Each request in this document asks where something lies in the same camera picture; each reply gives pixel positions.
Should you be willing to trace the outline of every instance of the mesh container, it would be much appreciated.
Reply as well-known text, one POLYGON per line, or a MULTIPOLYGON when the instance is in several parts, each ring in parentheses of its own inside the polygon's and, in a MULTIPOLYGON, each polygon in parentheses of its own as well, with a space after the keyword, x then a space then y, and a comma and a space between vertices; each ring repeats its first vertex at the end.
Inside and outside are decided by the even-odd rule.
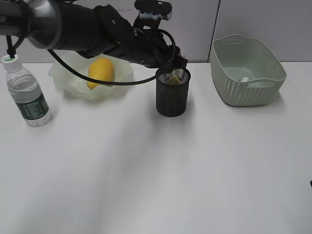
POLYGON ((190 79, 190 72, 183 69, 175 69, 156 79, 156 108, 160 114, 176 117, 185 112, 190 79))
POLYGON ((267 104, 286 79, 284 68, 266 45, 241 35, 213 42, 211 72, 220 97, 231 106, 267 104))

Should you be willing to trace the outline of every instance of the white wall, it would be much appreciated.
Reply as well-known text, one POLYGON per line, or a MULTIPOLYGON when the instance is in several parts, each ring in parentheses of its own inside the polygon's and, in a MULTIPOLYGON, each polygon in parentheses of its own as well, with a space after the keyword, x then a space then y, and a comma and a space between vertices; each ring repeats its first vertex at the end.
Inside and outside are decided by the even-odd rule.
POLYGON ((221 0, 215 38, 262 40, 281 61, 312 61, 312 0, 221 0))
MULTIPOLYGON (((80 0, 90 8, 111 4, 131 24, 138 15, 135 0, 80 0)), ((163 21, 160 28, 169 31, 175 38, 181 52, 190 61, 206 62, 215 21, 218 0, 169 0, 173 5, 173 17, 163 21)), ((6 54, 5 37, 0 37, 0 54, 6 54)), ((34 48, 28 41, 18 49, 23 62, 53 62, 45 50, 34 48)))

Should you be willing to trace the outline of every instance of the bottle label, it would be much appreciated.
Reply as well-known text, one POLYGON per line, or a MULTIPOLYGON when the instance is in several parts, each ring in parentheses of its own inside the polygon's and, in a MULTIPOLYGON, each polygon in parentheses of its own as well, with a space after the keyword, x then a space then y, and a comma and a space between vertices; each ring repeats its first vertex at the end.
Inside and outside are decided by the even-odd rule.
POLYGON ((43 93, 34 101, 29 103, 16 103, 19 111, 24 119, 35 120, 44 117, 48 111, 49 106, 44 99, 43 93))

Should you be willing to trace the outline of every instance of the robotic arm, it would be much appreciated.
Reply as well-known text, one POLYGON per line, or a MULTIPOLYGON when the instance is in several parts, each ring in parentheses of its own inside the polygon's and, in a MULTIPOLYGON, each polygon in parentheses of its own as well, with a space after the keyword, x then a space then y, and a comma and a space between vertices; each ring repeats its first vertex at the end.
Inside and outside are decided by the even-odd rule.
POLYGON ((149 68, 186 68, 171 35, 158 29, 171 17, 170 3, 136 0, 139 15, 131 26, 111 5, 89 9, 68 0, 24 1, 0 0, 0 35, 20 37, 24 31, 36 48, 72 50, 87 59, 103 53, 149 68))

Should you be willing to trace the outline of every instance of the basket handle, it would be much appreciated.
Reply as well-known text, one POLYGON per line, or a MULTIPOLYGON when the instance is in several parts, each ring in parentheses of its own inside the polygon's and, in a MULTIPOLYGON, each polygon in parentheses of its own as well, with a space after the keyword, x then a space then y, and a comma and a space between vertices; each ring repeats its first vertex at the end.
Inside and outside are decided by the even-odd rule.
POLYGON ((255 88, 255 87, 253 87, 253 85, 249 86, 249 84, 262 83, 262 82, 266 82, 266 85, 265 85, 265 87, 261 87, 261 88, 270 88, 270 87, 274 87, 277 84, 279 84, 280 80, 262 78, 262 79, 255 79, 255 80, 247 81, 244 83, 246 84, 247 88, 255 88))
POLYGON ((221 38, 221 42, 223 44, 244 44, 246 43, 248 37, 239 35, 239 34, 233 34, 226 37, 221 38))

